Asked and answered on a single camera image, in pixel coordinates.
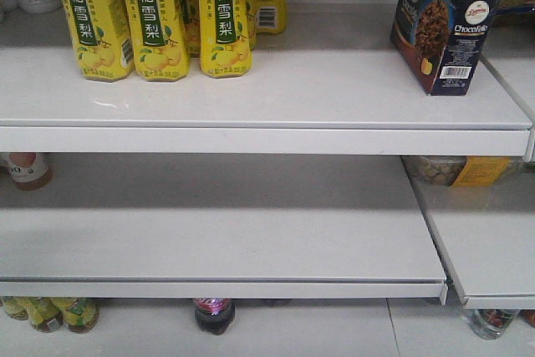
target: white shelf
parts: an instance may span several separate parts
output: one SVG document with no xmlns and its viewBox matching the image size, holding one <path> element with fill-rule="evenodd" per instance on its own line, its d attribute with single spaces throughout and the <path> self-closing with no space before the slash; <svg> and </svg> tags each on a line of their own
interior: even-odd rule
<svg viewBox="0 0 535 357">
<path fill-rule="evenodd" d="M 535 309 L 535 175 L 483 188 L 414 183 L 465 307 Z"/>
<path fill-rule="evenodd" d="M 480 64 L 465 97 L 425 95 L 389 41 L 395 5 L 292 4 L 253 69 L 113 84 L 81 77 L 61 10 L 0 33 L 0 149 L 79 152 L 510 155 L 532 121 Z"/>
<path fill-rule="evenodd" d="M 493 28 L 488 36 L 484 57 L 488 68 L 535 122 L 535 29 L 530 26 Z M 535 161 L 532 130 L 528 157 Z"/>
<path fill-rule="evenodd" d="M 0 294 L 440 297 L 399 157 L 54 155 L 3 179 Z"/>
<path fill-rule="evenodd" d="M 446 306 L 422 299 L 389 300 L 389 306 L 401 357 L 528 357 L 535 352 L 535 329 L 521 317 L 500 339 L 479 338 L 470 328 L 471 310 L 463 309 L 455 295 Z"/>
<path fill-rule="evenodd" d="M 0 314 L 4 355 L 43 357 L 221 356 L 399 357 L 385 300 L 293 300 L 281 308 L 237 300 L 222 336 L 201 332 L 189 300 L 113 300 L 87 334 L 40 334 Z"/>
</svg>

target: cookie image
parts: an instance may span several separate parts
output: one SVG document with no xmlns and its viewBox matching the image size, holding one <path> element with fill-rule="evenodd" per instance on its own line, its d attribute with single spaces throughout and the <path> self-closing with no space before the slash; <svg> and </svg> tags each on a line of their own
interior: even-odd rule
<svg viewBox="0 0 535 357">
<path fill-rule="evenodd" d="M 422 58 L 430 59 L 440 54 L 450 36 L 449 12 L 446 2 L 429 3 L 418 19 L 415 32 L 415 49 Z"/>
</svg>

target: orange label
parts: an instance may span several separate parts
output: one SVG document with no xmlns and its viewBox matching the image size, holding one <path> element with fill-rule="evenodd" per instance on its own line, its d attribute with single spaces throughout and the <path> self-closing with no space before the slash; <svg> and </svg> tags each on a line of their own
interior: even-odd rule
<svg viewBox="0 0 535 357">
<path fill-rule="evenodd" d="M 490 186 L 509 166 L 507 156 L 468 156 L 452 187 Z"/>
</svg>

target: chocolate cookie box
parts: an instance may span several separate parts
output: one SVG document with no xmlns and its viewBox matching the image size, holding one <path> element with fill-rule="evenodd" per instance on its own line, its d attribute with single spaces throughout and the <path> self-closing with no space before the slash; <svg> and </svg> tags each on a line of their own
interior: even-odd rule
<svg viewBox="0 0 535 357">
<path fill-rule="evenodd" d="M 499 1 L 398 1 L 390 39 L 427 94 L 466 94 Z"/>
</svg>

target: barcode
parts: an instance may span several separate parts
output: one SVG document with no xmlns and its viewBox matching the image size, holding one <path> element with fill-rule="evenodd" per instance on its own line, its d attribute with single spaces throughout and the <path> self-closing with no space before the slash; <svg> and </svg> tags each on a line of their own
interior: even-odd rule
<svg viewBox="0 0 535 357">
<path fill-rule="evenodd" d="M 259 28 L 276 28 L 277 27 L 277 8 L 259 8 L 257 27 Z"/>
<path fill-rule="evenodd" d="M 471 67 L 444 67 L 441 71 L 441 79 L 467 79 L 470 71 Z"/>
<path fill-rule="evenodd" d="M 128 65 L 134 58 L 134 49 L 132 49 L 132 42 L 129 39 L 126 39 L 122 44 L 121 48 L 123 49 L 122 62 L 124 66 Z"/>
</svg>

